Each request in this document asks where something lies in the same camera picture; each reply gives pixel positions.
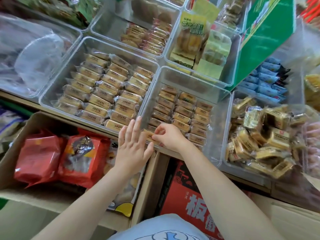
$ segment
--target red package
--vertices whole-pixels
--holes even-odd
[[[64,145],[63,138],[49,131],[27,137],[19,154],[14,178],[28,183],[27,187],[57,180]]]
[[[71,136],[61,157],[58,174],[65,183],[91,188],[103,177],[110,139],[88,132]]]

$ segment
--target hand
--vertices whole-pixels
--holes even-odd
[[[122,127],[119,132],[118,153],[115,159],[115,168],[133,176],[147,163],[153,153],[153,143],[150,142],[145,150],[146,133],[140,132],[142,117],[137,121],[131,120],[128,126]]]
[[[166,123],[162,123],[156,128],[152,139],[161,142],[166,148],[176,152],[179,152],[189,142],[175,125]]]

